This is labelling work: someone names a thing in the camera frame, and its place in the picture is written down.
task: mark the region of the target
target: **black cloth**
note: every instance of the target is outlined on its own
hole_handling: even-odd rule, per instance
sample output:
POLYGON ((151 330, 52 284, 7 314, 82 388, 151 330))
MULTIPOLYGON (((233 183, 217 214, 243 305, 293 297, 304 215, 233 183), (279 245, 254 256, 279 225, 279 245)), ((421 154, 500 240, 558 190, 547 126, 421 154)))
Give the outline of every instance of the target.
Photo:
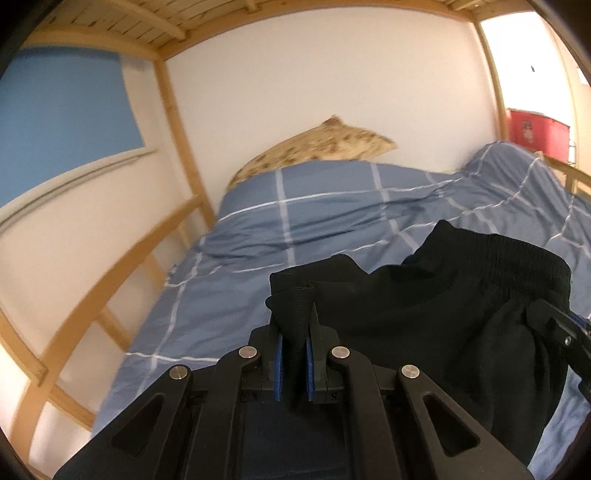
POLYGON ((545 299, 569 311, 570 269, 542 248, 440 221, 402 265, 371 274, 336 255, 271 275, 267 306, 284 335, 284 395, 303 393, 312 302, 321 325, 375 365, 414 364, 524 464, 566 379, 559 346, 526 324, 545 299))

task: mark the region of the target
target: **white wall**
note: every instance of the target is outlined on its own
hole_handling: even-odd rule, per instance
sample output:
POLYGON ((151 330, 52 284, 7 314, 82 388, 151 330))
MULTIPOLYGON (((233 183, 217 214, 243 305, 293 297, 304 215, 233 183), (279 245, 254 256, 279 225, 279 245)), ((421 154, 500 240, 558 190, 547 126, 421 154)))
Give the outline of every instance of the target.
MULTIPOLYGON (((63 193, 0 233, 0 306, 37 355, 106 270, 190 196, 151 65, 125 57, 122 67, 144 142, 158 151, 63 193)), ((155 254, 167 270, 182 258, 183 249, 172 235, 155 254)), ((134 335, 156 298, 140 267, 109 306, 134 335)), ((57 383, 96 412, 123 357, 93 325, 57 383)), ((27 379, 4 350, 0 350, 0 369, 0 426, 9 435, 27 379)), ((46 404, 30 463, 53 475, 88 437, 88 432, 46 404)))
POLYGON ((495 140, 494 94, 474 27, 395 8, 324 9, 256 22, 168 62, 205 188, 333 114, 396 141, 383 160, 455 170, 495 140))

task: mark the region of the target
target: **wooden guard rail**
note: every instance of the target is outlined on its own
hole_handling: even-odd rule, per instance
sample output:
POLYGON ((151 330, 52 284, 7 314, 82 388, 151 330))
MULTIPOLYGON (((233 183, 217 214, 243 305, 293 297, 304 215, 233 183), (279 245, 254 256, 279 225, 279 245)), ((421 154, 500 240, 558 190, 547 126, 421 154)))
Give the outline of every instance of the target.
POLYGON ((570 193, 577 193, 578 189, 578 182, 586 185, 587 187, 591 188, 591 176, 587 175, 586 173, 576 169, 575 167, 568 165, 567 163, 561 162, 560 160, 556 160, 555 158, 549 157, 544 155, 542 152, 537 152, 546 164, 558 170, 561 173, 566 175, 566 182, 564 188, 566 188, 570 193))
POLYGON ((23 462, 28 463, 35 428, 46 402, 52 403, 85 429, 92 428, 95 414, 57 386, 60 372, 92 322, 96 322, 123 351, 128 350, 131 337, 107 308, 107 302, 140 265, 147 269, 154 287, 158 290, 164 287, 165 273, 152 251, 174 230, 180 235, 183 244, 189 247, 190 241, 183 221, 202 206, 199 196, 192 197, 132 246, 68 315, 39 358, 20 338, 6 315, 0 312, 0 342, 30 379, 21 397, 10 435, 12 446, 23 462))

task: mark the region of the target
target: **waistband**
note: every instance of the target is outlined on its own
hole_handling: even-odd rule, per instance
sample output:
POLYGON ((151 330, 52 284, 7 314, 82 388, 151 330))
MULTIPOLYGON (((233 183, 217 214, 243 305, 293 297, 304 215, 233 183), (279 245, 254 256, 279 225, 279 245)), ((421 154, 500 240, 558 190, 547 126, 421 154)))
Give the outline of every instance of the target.
POLYGON ((561 309, 569 306, 569 266, 558 255, 527 242, 455 228, 440 220, 413 257, 451 263, 501 289, 544 298, 561 309))

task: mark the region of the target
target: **pillow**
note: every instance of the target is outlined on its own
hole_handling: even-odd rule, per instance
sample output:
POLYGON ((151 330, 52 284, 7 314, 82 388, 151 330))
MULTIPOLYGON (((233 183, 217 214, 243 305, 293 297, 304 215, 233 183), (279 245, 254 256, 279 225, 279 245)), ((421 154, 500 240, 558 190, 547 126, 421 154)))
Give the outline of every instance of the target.
POLYGON ((254 175, 310 160, 370 160, 396 143, 363 128, 345 125, 336 115, 253 158, 236 173, 228 190, 254 175))

